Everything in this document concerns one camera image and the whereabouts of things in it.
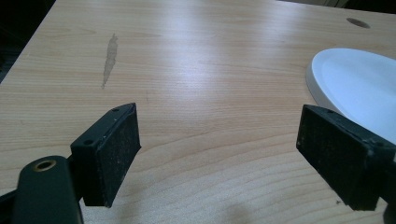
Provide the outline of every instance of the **white object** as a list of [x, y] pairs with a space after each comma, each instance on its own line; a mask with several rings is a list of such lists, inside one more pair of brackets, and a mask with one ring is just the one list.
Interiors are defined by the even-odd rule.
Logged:
[[319, 106], [396, 144], [396, 60], [358, 49], [326, 49], [306, 70]]

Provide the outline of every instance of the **clamp jaw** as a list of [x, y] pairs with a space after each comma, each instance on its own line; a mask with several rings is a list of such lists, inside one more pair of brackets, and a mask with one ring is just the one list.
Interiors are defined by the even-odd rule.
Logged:
[[0, 197], [0, 223], [83, 223], [78, 201], [111, 207], [141, 148], [136, 105], [109, 110], [71, 145], [67, 159], [32, 161]]

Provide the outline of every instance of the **white plate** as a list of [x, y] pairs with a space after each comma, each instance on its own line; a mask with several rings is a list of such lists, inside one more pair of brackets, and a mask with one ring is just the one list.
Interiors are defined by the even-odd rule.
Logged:
[[358, 49], [326, 49], [306, 69], [318, 105], [396, 144], [396, 60]]

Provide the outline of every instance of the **wooden table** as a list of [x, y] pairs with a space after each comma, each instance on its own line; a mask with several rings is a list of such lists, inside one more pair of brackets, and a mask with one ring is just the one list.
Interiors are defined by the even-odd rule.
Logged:
[[58, 0], [0, 86], [0, 193], [136, 102], [143, 147], [111, 209], [82, 205], [86, 223], [381, 223], [383, 201], [344, 206], [295, 140], [313, 56], [396, 58], [395, 22], [272, 0]]

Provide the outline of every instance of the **black plastic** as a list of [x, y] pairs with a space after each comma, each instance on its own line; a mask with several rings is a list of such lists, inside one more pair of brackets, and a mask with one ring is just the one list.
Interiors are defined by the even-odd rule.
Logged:
[[50, 156], [26, 165], [20, 173], [16, 192], [13, 224], [83, 222], [64, 157]]
[[86, 205], [111, 207], [140, 148], [135, 104], [108, 111], [73, 142], [73, 172]]
[[396, 146], [331, 110], [304, 105], [297, 148], [354, 210], [374, 210], [379, 196], [394, 195], [387, 172]]

